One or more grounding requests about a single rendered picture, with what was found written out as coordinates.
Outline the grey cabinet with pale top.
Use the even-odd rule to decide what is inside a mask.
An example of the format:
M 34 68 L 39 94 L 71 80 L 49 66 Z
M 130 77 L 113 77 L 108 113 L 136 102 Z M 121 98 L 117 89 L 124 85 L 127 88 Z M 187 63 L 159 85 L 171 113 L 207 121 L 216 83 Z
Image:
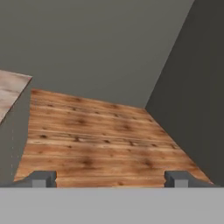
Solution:
M 14 181 L 28 137 L 32 77 L 0 70 L 0 185 Z

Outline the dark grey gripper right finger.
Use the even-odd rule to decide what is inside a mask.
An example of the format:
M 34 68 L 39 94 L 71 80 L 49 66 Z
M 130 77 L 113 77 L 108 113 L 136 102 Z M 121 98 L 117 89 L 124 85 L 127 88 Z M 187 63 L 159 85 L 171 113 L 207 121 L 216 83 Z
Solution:
M 165 171 L 165 187 L 215 187 L 214 184 L 195 178 L 188 171 Z

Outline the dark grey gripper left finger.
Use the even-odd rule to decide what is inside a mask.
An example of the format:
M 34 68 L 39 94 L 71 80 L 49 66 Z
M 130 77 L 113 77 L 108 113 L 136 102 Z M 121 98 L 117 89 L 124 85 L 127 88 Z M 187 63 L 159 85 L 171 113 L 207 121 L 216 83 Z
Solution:
M 56 171 L 33 171 L 27 177 L 13 183 L 15 187 L 56 187 Z

